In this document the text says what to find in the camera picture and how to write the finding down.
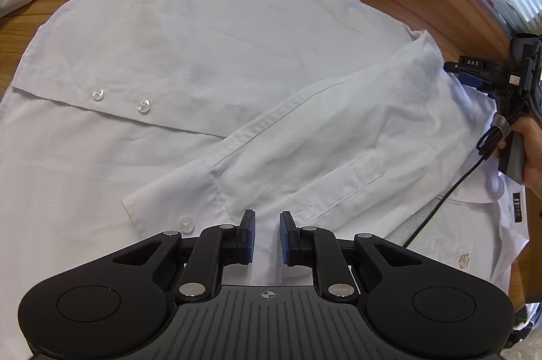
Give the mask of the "person's right hand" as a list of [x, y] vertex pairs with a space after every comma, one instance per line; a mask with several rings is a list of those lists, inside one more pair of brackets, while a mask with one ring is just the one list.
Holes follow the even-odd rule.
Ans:
[[537, 121], [530, 117], [520, 117], [512, 131], [523, 136], [525, 162], [515, 181], [530, 189], [541, 198], [542, 191], [542, 134]]

